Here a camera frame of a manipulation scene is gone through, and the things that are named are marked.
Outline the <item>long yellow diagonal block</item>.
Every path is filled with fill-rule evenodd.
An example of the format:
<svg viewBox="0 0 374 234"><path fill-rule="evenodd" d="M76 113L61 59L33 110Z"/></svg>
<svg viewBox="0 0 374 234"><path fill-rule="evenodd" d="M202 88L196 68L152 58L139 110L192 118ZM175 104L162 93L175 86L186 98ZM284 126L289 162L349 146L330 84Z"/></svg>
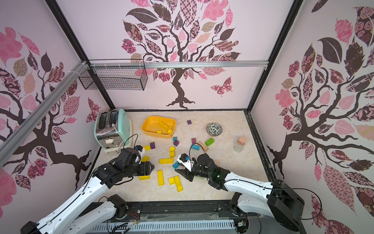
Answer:
<svg viewBox="0 0 374 234"><path fill-rule="evenodd" d="M147 162L147 161L149 161L149 160L150 160L150 158L149 158L148 156L144 156L144 157L142 158L141 162Z"/></svg>

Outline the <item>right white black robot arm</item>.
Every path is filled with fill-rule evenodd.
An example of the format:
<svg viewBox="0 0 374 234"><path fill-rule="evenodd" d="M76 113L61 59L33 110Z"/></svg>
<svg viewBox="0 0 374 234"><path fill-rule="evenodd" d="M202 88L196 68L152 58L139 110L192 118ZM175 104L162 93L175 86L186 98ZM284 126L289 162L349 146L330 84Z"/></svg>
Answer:
<svg viewBox="0 0 374 234"><path fill-rule="evenodd" d="M266 215L290 231L300 231L305 201L297 194L297 188L291 188L279 179L262 182L237 175L217 166L208 154L196 159L181 154L177 164L180 168L176 172L188 181L202 177L217 190L237 193L233 205L235 212Z"/></svg>

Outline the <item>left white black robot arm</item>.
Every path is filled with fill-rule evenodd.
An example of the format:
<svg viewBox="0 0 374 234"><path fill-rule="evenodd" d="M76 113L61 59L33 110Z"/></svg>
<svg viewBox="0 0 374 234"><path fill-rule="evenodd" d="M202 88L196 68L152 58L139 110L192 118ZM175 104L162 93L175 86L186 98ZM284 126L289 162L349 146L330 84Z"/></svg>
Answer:
<svg viewBox="0 0 374 234"><path fill-rule="evenodd" d="M107 198L90 212L82 212L109 189L136 176L149 176L154 165L143 162L146 150L140 145L121 149L118 157L99 166L92 177L68 200L38 222L29 221L20 230L22 234L85 234L96 225L111 218L122 219L128 214L126 201L119 195Z"/></svg>

